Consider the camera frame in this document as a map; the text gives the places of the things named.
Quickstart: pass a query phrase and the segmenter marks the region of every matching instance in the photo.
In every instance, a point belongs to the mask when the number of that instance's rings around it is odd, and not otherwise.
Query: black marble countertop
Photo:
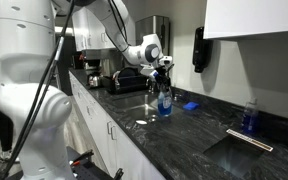
[[[104,88],[90,90],[86,86],[84,70],[70,69],[70,72],[166,179],[288,179],[288,145],[262,135],[253,138],[272,146],[274,150],[264,152],[242,177],[234,176],[204,155],[205,150],[228,136],[227,129],[240,132],[242,111],[239,106],[191,94],[189,99],[200,104],[198,109],[184,110],[140,125],[115,107],[112,101],[144,94],[147,90],[111,95]],[[183,104],[180,100],[174,102],[177,107]]]

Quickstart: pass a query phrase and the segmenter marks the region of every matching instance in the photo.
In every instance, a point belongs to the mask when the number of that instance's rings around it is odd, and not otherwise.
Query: blue sponge
[[[186,105],[184,105],[183,108],[191,111],[191,110],[196,109],[198,106],[199,106],[199,104],[197,104],[197,103],[189,102]]]

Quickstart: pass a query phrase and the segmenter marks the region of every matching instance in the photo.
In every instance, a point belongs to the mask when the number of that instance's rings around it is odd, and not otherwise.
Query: white cabinet
[[[69,74],[74,99],[109,174],[114,177],[122,168],[123,180],[165,179],[74,75]]]
[[[208,0],[204,38],[288,31],[288,0]]]
[[[73,16],[76,50],[115,48],[105,33],[103,24],[85,7]]]

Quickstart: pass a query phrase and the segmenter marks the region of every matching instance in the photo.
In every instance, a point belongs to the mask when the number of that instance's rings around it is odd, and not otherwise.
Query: granite countertop
[[[239,132],[241,107],[202,95],[190,95],[200,107],[183,111],[146,125],[137,124],[124,111],[112,105],[114,99],[144,94],[137,91],[111,95],[104,88],[89,90],[84,70],[70,69],[88,92],[146,155],[166,179],[288,179],[288,145],[258,135],[274,148],[264,152],[242,177],[218,166],[203,152],[228,136],[227,129]],[[182,107],[184,102],[174,102]]]

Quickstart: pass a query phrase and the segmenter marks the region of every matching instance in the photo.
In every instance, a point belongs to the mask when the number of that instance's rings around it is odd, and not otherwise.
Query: blue bottle
[[[258,124],[257,99],[254,98],[250,102],[247,102],[245,105],[241,128],[244,133],[252,134],[256,132],[257,124]]]
[[[162,116],[168,116],[172,113],[172,92],[171,88],[160,86],[160,93],[158,95],[158,112]]]

